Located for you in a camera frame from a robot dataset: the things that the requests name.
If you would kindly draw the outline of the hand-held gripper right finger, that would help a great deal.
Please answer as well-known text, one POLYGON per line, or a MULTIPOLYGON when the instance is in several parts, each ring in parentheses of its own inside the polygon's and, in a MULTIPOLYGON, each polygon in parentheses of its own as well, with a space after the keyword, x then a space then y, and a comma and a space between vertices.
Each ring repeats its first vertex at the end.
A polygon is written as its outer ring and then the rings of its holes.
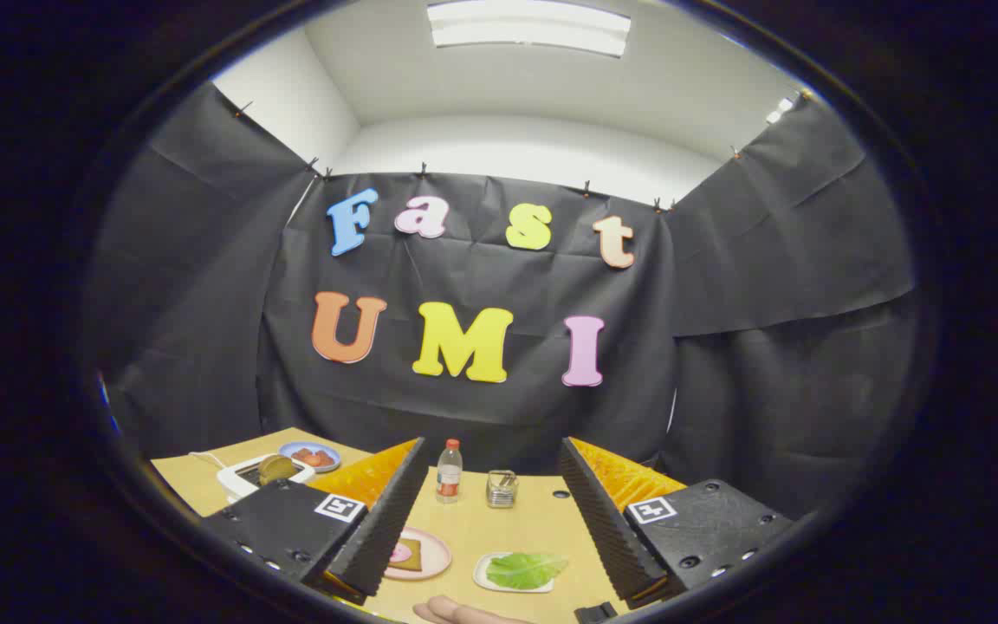
POLYGON ((559 470, 607 578, 632 609, 737 571, 792 525, 720 479, 685 485, 571 436, 559 470))

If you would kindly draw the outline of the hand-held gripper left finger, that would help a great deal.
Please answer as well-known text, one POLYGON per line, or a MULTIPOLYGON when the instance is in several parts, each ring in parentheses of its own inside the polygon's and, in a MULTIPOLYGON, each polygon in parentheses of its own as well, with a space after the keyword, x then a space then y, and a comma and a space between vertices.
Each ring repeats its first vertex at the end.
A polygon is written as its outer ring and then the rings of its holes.
POLYGON ((423 436, 313 484, 275 479, 206 517, 215 541, 289 581, 361 605, 378 588, 428 471, 423 436))

